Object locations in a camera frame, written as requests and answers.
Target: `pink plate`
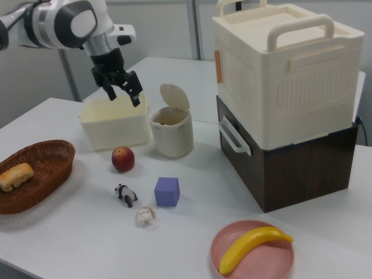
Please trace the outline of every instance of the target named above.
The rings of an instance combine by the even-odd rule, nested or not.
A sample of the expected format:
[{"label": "pink plate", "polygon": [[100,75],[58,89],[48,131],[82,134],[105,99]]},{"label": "pink plate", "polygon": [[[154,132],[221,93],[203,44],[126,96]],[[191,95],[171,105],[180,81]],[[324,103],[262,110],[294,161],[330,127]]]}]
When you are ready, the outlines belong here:
[{"label": "pink plate", "polygon": [[214,237],[210,247],[210,258],[217,278],[229,279],[284,279],[294,263],[292,243],[284,240],[265,242],[252,249],[226,276],[218,270],[221,258],[240,236],[258,227],[272,226],[261,221],[239,221],[224,227]]}]

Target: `banana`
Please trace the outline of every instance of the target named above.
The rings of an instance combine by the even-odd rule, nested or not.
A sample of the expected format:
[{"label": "banana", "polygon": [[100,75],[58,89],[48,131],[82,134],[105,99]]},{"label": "banana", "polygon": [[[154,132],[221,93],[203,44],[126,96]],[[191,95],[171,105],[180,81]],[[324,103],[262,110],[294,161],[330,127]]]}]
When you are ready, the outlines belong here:
[{"label": "banana", "polygon": [[226,251],[220,261],[219,272],[226,275],[233,271],[241,259],[254,247],[272,240],[293,242],[293,238],[274,227],[259,227],[239,237]]}]

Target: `red apple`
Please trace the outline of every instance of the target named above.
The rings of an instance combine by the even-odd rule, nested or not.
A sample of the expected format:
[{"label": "red apple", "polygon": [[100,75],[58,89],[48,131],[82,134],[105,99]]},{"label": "red apple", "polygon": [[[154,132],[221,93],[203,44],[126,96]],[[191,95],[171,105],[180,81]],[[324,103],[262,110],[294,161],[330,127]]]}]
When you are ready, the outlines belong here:
[{"label": "red apple", "polygon": [[129,171],[134,167],[134,154],[126,146],[117,147],[111,155],[111,162],[119,172]]}]

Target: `white plastic basket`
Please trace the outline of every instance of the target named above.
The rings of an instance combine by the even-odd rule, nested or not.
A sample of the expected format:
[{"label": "white plastic basket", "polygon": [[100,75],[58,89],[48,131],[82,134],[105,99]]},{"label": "white plastic basket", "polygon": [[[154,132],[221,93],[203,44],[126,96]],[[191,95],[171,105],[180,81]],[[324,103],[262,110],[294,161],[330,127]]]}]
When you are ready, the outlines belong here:
[{"label": "white plastic basket", "polygon": [[144,92],[133,107],[129,95],[93,99],[85,103],[80,124],[94,150],[146,144],[150,140],[150,103]]},{"label": "white plastic basket", "polygon": [[219,97],[260,148],[352,125],[364,33],[295,5],[213,17]]}]

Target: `bread roll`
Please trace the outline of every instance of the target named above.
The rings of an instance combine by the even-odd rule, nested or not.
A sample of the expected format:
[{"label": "bread roll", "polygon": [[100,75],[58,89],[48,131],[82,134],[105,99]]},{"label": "bread roll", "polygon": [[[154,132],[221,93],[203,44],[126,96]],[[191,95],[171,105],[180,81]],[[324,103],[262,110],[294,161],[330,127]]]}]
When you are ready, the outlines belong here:
[{"label": "bread roll", "polygon": [[0,188],[5,192],[9,192],[13,187],[19,187],[33,175],[34,171],[29,164],[19,164],[0,175]]}]

